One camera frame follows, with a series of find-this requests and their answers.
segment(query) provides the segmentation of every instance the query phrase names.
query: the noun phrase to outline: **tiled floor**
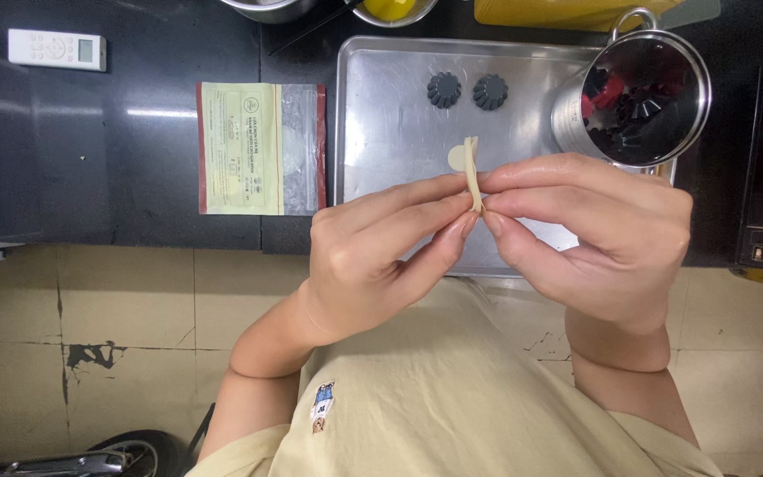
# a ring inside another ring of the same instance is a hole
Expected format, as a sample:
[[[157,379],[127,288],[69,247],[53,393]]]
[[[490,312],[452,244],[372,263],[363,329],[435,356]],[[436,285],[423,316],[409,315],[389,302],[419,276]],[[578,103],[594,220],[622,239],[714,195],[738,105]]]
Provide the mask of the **tiled floor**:
[[[303,257],[31,246],[0,262],[0,456],[89,447],[131,428],[189,439],[228,351],[308,273]],[[496,325],[572,380],[563,307],[522,280],[480,279]],[[724,472],[763,472],[763,286],[683,269],[670,368]]]

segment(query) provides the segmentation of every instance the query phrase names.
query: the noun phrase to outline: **pot handle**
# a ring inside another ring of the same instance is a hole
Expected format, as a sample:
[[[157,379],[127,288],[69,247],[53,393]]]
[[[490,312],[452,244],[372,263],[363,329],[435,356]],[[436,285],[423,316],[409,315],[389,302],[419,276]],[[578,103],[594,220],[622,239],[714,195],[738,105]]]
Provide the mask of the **pot handle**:
[[[608,39],[608,42],[606,45],[610,45],[613,42],[617,41],[617,38],[620,36],[620,27],[623,26],[623,23],[630,19],[633,16],[639,16],[641,17],[641,20],[643,21],[643,27],[646,30],[658,30],[658,16],[655,15],[655,13],[650,10],[649,8],[644,7],[637,7],[632,8],[631,10],[627,11],[623,16],[621,16],[617,21],[614,22],[614,24],[611,26],[611,38]]]

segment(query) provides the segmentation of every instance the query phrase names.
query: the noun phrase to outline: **folded dough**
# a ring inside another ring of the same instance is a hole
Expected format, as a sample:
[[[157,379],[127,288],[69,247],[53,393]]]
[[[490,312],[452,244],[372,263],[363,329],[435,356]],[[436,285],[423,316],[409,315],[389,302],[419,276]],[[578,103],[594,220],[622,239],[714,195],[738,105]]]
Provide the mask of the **folded dough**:
[[[476,179],[476,148],[478,144],[478,136],[464,138],[464,169],[467,174],[467,188],[473,194],[473,208],[471,211],[481,215],[482,193],[479,192],[479,183]]]

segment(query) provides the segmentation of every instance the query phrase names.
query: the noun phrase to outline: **black countertop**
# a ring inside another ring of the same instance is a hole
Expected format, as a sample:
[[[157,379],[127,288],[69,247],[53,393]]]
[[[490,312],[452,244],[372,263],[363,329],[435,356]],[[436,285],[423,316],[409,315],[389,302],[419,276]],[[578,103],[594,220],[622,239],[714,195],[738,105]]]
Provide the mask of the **black countertop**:
[[[302,25],[333,5],[320,0]],[[0,0],[0,124],[8,131],[0,131],[0,239],[306,254],[309,217],[197,213],[195,82],[324,83],[331,170],[336,56],[349,37],[604,44],[601,33],[483,26],[472,8],[440,0],[420,22],[395,30],[346,14],[270,57],[302,26],[260,26],[216,0]],[[108,72],[9,64],[7,28],[102,35]],[[696,204],[686,264],[733,265],[763,63],[763,2],[724,0],[718,19],[674,32],[703,55],[714,89],[705,132],[677,170],[676,186]]]

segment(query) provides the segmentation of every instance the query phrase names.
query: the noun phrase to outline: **product label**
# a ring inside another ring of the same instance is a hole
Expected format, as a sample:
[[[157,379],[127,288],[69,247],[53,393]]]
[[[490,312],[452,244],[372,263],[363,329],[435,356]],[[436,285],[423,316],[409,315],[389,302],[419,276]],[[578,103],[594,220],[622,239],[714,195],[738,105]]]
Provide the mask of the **product label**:
[[[281,88],[202,83],[197,93],[205,213],[282,215]]]

